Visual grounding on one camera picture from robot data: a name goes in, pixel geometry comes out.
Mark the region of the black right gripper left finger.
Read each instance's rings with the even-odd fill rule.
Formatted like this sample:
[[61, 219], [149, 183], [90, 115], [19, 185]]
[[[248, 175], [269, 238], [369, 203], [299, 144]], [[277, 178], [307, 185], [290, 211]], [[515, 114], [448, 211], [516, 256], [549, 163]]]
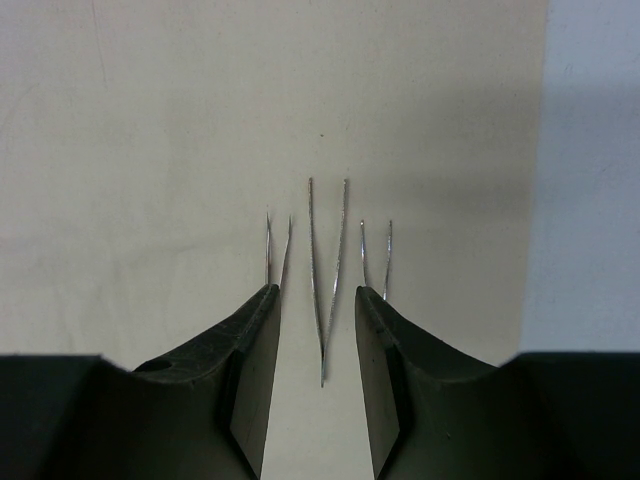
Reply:
[[133, 370], [99, 355], [1, 359], [5, 479], [257, 479], [280, 290]]

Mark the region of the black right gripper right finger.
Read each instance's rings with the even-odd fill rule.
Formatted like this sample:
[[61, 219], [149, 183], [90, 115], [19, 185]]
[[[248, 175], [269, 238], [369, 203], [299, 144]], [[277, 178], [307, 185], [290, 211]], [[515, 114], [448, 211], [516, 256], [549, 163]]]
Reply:
[[355, 294], [378, 479], [635, 479], [639, 357], [530, 352], [492, 366]]

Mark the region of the long steel tweezers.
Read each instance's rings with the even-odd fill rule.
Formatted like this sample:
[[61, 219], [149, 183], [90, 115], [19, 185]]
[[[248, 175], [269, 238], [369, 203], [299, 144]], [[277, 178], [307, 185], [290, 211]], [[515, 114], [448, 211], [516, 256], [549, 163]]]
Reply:
[[324, 388], [328, 378], [329, 353], [337, 317], [342, 273], [345, 256], [346, 224], [349, 201], [349, 180], [342, 181], [340, 190], [339, 228], [336, 255], [331, 276], [331, 288], [327, 292], [321, 289], [321, 262], [317, 245], [315, 181], [312, 176], [307, 180], [307, 214], [309, 243], [309, 275], [312, 312], [317, 335], [320, 365], [319, 385]]

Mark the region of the short steel tweezers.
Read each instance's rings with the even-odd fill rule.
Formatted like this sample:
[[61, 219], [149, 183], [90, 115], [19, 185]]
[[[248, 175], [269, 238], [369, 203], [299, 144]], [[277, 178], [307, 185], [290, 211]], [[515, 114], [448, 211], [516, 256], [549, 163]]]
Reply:
[[[361, 255], [361, 267], [364, 286], [369, 286], [369, 270], [367, 260], [367, 248], [366, 248], [366, 229], [365, 221], [361, 219], [359, 222], [360, 227], [360, 255]], [[386, 240], [386, 263], [385, 263], [385, 276], [383, 280], [383, 288], [381, 297], [383, 300], [389, 300], [390, 292], [390, 280], [391, 280], [391, 268], [392, 268], [392, 253], [393, 253], [393, 222], [389, 220], [387, 229]]]

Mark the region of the beige cloth wrap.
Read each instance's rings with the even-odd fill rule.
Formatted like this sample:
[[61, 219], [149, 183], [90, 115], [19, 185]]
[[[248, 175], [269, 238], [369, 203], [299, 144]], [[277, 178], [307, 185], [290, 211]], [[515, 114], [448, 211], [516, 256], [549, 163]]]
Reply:
[[[1, 348], [133, 368], [235, 311], [293, 232], [267, 479], [369, 479], [354, 325], [363, 284], [456, 348], [518, 347], [546, 3], [5, 1]], [[321, 289], [340, 190], [328, 378]]]

